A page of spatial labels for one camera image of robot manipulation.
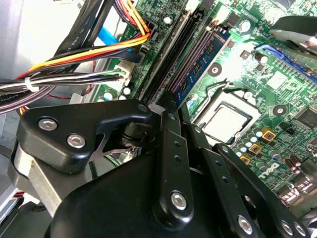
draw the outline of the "chip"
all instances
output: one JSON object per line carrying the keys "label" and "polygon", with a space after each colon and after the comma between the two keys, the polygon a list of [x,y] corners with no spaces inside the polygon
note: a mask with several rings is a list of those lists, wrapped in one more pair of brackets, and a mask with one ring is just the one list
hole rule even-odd
{"label": "chip", "polygon": [[250,52],[248,52],[248,51],[246,51],[246,50],[244,50],[244,51],[241,53],[241,55],[240,55],[240,57],[241,57],[242,59],[244,59],[244,60],[246,60],[249,56],[250,56]]}
{"label": "chip", "polygon": [[251,159],[246,155],[242,155],[240,157],[240,160],[242,160],[246,165],[248,165],[251,162]]}
{"label": "chip", "polygon": [[306,129],[313,129],[317,126],[317,112],[312,108],[304,108],[295,119],[297,124]]}
{"label": "chip", "polygon": [[288,10],[293,5],[293,3],[296,2],[296,0],[273,0],[273,2],[282,5],[286,8],[286,10]]}
{"label": "chip", "polygon": [[266,141],[271,142],[276,138],[276,134],[266,126],[263,127],[261,131],[263,133],[262,139],[264,139]]}
{"label": "chip", "polygon": [[317,145],[317,138],[313,138],[309,143],[311,145]]}
{"label": "chip", "polygon": [[257,143],[254,143],[248,150],[257,155],[262,151],[262,146],[260,146]]}

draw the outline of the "motherboard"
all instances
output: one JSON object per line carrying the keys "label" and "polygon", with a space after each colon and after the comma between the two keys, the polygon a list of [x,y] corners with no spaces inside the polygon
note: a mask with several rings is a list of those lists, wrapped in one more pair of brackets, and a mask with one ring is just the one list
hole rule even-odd
{"label": "motherboard", "polygon": [[[135,49],[142,61],[131,68],[126,86],[102,85],[94,101],[157,103],[169,90],[179,106],[187,104],[211,145],[227,143],[285,205],[316,197],[317,58],[289,49],[274,26],[286,16],[317,16],[317,2],[202,0],[192,19],[186,3],[137,2],[151,30],[149,41]],[[182,44],[173,52],[181,29]],[[122,40],[134,34],[127,26]],[[109,68],[119,63],[114,59]],[[147,94],[151,82],[156,91]]]}

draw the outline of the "metal rivet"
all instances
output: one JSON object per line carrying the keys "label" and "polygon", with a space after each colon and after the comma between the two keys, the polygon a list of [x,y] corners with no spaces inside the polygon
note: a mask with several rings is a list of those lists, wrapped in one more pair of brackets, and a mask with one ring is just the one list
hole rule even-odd
{"label": "metal rivet", "polygon": [[198,126],[195,127],[195,131],[196,131],[197,133],[202,133],[202,130],[201,130]]}
{"label": "metal rivet", "polygon": [[169,113],[168,117],[171,118],[172,120],[176,120],[176,118],[174,117],[174,115],[172,113]]}
{"label": "metal rivet", "polygon": [[221,147],[223,149],[224,152],[229,153],[229,150],[227,147],[225,147],[224,145]]}
{"label": "metal rivet", "polygon": [[292,228],[291,228],[285,221],[282,221],[282,227],[284,228],[284,230],[285,230],[290,236],[293,235],[293,230],[292,230]]}
{"label": "metal rivet", "polygon": [[172,193],[171,196],[172,204],[178,209],[178,210],[185,210],[187,207],[187,202],[185,197],[180,194],[179,192]]}
{"label": "metal rivet", "polygon": [[67,143],[73,148],[81,149],[86,145],[85,139],[81,135],[73,134],[68,136]]}
{"label": "metal rivet", "polygon": [[299,232],[299,234],[305,237],[306,236],[305,230],[297,222],[294,222],[294,225],[296,230]]}
{"label": "metal rivet", "polygon": [[55,130],[57,128],[56,121],[49,119],[49,118],[44,118],[44,119],[39,120],[38,125],[42,130],[47,130],[47,131],[52,131],[52,130]]}
{"label": "metal rivet", "polygon": [[139,104],[138,107],[139,107],[139,109],[140,109],[141,111],[143,111],[143,112],[145,112],[145,113],[148,111],[148,108],[147,108],[146,106],[142,105],[142,104]]}
{"label": "metal rivet", "polygon": [[242,228],[242,230],[244,230],[245,233],[247,233],[248,235],[251,235],[253,232],[252,226],[250,224],[250,222],[243,216],[239,215],[238,216],[238,223],[239,226]]}

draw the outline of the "capacitor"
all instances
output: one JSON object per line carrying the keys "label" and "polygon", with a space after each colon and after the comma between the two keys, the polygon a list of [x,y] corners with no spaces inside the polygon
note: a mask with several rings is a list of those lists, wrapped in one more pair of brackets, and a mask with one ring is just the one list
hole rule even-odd
{"label": "capacitor", "polygon": [[126,100],[126,99],[127,99],[127,97],[124,96],[124,95],[120,95],[120,96],[119,96],[119,100]]}
{"label": "capacitor", "polygon": [[260,138],[261,136],[263,136],[263,132],[258,128],[252,129],[252,132],[254,135],[256,135],[257,138]]}
{"label": "capacitor", "polygon": [[239,24],[239,29],[241,32],[247,32],[251,28],[251,22],[249,20],[243,20]]}
{"label": "capacitor", "polygon": [[252,142],[249,141],[249,139],[247,139],[247,138],[242,140],[242,142],[247,148],[250,148],[252,146]]}
{"label": "capacitor", "polygon": [[111,101],[111,100],[113,99],[113,95],[112,95],[111,93],[109,93],[109,92],[106,92],[106,93],[104,94],[104,99],[105,99],[106,101]]}
{"label": "capacitor", "polygon": [[299,167],[302,165],[302,163],[299,161],[296,155],[290,155],[289,159],[292,161],[292,163],[296,166]]}
{"label": "capacitor", "polygon": [[126,96],[129,96],[131,94],[131,89],[129,87],[125,87],[123,90],[122,90],[122,93]]}
{"label": "capacitor", "polygon": [[242,156],[242,153],[240,152],[239,149],[233,149],[234,153],[240,158]]}
{"label": "capacitor", "polygon": [[291,171],[295,171],[295,170],[296,170],[295,165],[292,163],[292,161],[291,161],[290,159],[284,160],[284,163],[286,164],[286,166],[287,166]]}
{"label": "capacitor", "polygon": [[262,53],[260,52],[257,52],[255,55],[254,55],[254,59],[257,60],[259,63],[261,64],[266,64],[268,62],[268,57],[263,55]]}
{"label": "capacitor", "polygon": [[257,137],[256,137],[256,135],[254,135],[254,134],[249,134],[248,135],[248,139],[252,142],[252,143],[255,143],[255,142],[257,142]]}
{"label": "capacitor", "polygon": [[241,151],[242,153],[247,152],[247,148],[246,148],[244,145],[242,145],[242,144],[239,146],[239,149],[240,149],[240,151]]}
{"label": "capacitor", "polygon": [[194,106],[194,102],[192,100],[188,100],[186,104],[188,108],[192,108]]}
{"label": "capacitor", "polygon": [[261,170],[262,172],[265,172],[267,170],[267,167],[266,167],[265,163],[263,163],[263,162],[258,162],[257,166],[258,166],[259,170]]}
{"label": "capacitor", "polygon": [[164,17],[163,22],[166,25],[171,25],[173,23],[173,17],[168,15],[168,16]]}
{"label": "capacitor", "polygon": [[277,150],[270,151],[269,155],[271,155],[274,161],[279,161],[282,158]]}

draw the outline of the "yellow wire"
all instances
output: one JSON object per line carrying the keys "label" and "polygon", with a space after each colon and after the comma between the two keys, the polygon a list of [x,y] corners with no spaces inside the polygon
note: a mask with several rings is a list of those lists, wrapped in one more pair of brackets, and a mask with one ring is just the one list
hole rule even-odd
{"label": "yellow wire", "polygon": [[124,41],[124,42],[119,42],[117,44],[114,44],[114,45],[111,45],[111,46],[106,46],[106,47],[103,47],[103,48],[100,48],[100,49],[86,51],[86,52],[74,54],[72,56],[62,57],[62,58],[59,58],[59,59],[55,59],[55,60],[39,63],[39,64],[36,64],[35,66],[31,67],[29,69],[29,71],[36,70],[36,69],[38,69],[40,67],[49,66],[51,64],[61,63],[63,61],[74,60],[76,58],[81,58],[81,57],[85,57],[85,56],[89,56],[89,55],[97,54],[97,53],[101,53],[101,52],[105,52],[106,53],[107,51],[115,51],[115,50],[119,50],[119,49],[127,48],[127,47],[132,47],[132,46],[135,46],[135,45],[138,45],[138,44],[146,42],[146,40],[147,40],[147,38],[149,37],[150,34],[149,33],[145,34],[144,29],[147,32],[149,32],[149,29],[146,26],[145,22],[143,21],[142,17],[139,15],[137,10],[133,6],[131,0],[127,0],[127,2],[126,2],[126,0],[122,1],[124,7],[128,10],[129,14],[134,19],[134,21],[136,22],[138,28],[140,29],[141,34],[143,35],[142,37],[136,38],[136,39],[131,39],[131,40]]}
{"label": "yellow wire", "polygon": [[51,65],[51,64],[60,63],[60,62],[63,62],[63,61],[74,60],[76,58],[85,57],[85,56],[89,56],[89,55],[92,55],[92,54],[101,53],[101,52],[104,52],[104,51],[113,51],[113,50],[118,50],[118,49],[121,49],[121,48],[128,48],[128,47],[136,46],[136,45],[139,45],[141,43],[146,42],[146,40],[148,39],[148,36],[149,36],[149,34],[147,34],[147,35],[145,35],[143,37],[140,37],[138,39],[134,39],[132,41],[132,43],[129,42],[129,43],[124,43],[124,44],[120,44],[120,45],[116,44],[116,45],[106,46],[106,47],[103,47],[103,48],[100,48],[100,49],[95,49],[95,50],[91,50],[91,51],[87,51],[87,52],[78,53],[78,54],[75,54],[75,55],[72,55],[72,56],[66,56],[66,57],[62,57],[62,58],[59,58],[59,59],[54,59],[54,60],[51,60],[51,61],[39,63],[39,64],[36,64],[35,66],[31,67],[29,69],[29,71],[34,71],[35,69],[38,69],[40,67],[44,67],[44,66],[48,66],[48,65]]}
{"label": "yellow wire", "polygon": [[142,24],[140,23],[139,19],[135,15],[135,12],[129,7],[129,5],[127,4],[127,2],[125,0],[122,0],[122,3],[124,5],[124,7],[128,10],[128,13],[130,14],[130,16],[132,16],[133,20],[137,24],[138,28],[140,29],[141,34],[144,36],[145,35],[144,29],[143,29]]}
{"label": "yellow wire", "polygon": [[138,11],[135,9],[133,3],[131,2],[131,0],[127,0],[129,6],[131,7],[132,11],[134,12],[134,14],[136,15],[136,17],[138,18],[138,20],[141,22],[143,28],[145,29],[146,32],[149,32],[148,26],[145,24],[144,20],[142,19],[142,17],[139,15]]}

